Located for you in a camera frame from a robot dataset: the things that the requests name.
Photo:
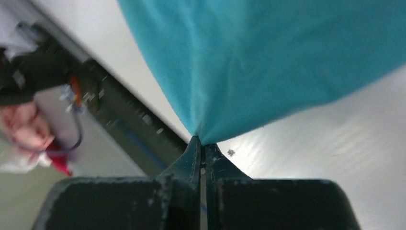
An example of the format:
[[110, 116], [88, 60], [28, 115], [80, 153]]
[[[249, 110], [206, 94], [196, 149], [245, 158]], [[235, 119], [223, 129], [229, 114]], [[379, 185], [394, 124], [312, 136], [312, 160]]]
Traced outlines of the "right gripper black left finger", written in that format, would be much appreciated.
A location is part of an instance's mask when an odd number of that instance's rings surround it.
[[34, 230], [198, 230], [201, 142], [158, 176], [74, 177], [52, 187]]

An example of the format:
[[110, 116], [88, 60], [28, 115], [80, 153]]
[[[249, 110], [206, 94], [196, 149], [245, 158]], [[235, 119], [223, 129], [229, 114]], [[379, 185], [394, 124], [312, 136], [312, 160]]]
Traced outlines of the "blurred person hand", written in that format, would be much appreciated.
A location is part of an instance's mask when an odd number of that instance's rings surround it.
[[0, 126], [16, 150], [28, 156], [45, 152], [55, 139], [35, 102], [1, 106]]

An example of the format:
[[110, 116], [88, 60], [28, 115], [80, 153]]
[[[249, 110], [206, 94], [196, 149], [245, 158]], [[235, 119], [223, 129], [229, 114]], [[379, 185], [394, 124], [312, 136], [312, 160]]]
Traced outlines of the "teal t shirt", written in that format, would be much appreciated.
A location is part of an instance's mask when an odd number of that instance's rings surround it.
[[347, 96], [406, 62], [403, 0], [121, 0], [171, 107], [203, 144]]

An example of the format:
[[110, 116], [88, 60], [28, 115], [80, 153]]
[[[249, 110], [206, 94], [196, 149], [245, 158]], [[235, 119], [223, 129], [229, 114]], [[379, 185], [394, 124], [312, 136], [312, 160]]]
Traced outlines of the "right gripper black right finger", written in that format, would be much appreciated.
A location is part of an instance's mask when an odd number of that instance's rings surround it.
[[358, 230], [351, 204], [333, 181], [252, 179], [216, 144], [204, 146], [211, 230]]

